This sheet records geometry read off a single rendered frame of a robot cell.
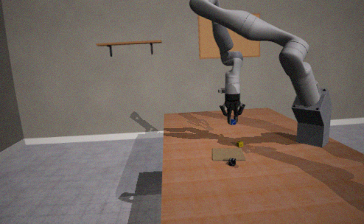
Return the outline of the tan flat mat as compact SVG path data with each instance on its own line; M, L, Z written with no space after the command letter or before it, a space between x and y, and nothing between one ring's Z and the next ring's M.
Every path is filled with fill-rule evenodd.
M235 158L236 161L245 161L242 148L212 148L213 161L228 161Z

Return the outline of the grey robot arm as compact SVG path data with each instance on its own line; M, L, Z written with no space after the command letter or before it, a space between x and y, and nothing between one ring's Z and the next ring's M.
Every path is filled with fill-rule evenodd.
M290 77L299 102L304 106L312 106L319 101L322 95L318 82L315 81L310 64L304 62L309 51L306 41L246 11L220 8L219 0L190 0L189 6L194 13L211 20L221 61L225 66L233 66L232 70L225 73L225 88L219 88L218 93L240 93L239 73L243 56L239 51L229 51L234 44L228 28L251 41L271 41L283 46L279 61Z

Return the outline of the black die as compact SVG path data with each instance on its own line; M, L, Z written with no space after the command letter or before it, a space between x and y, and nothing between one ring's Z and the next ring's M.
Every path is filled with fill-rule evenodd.
M228 165L229 166L235 166L235 164L236 164L236 159L235 158L230 158L228 160Z

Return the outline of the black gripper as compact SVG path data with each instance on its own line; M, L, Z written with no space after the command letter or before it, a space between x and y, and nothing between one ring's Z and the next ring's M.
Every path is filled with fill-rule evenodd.
M238 99L238 100L236 100ZM235 101L234 101L235 100ZM225 111L225 106L227 107L227 113ZM239 107L239 110L238 110ZM234 111L234 119L237 123L237 117L242 114L245 104L240 102L239 94L225 94L224 105L220 105L220 109L224 116L227 116L227 122L231 124L231 112Z

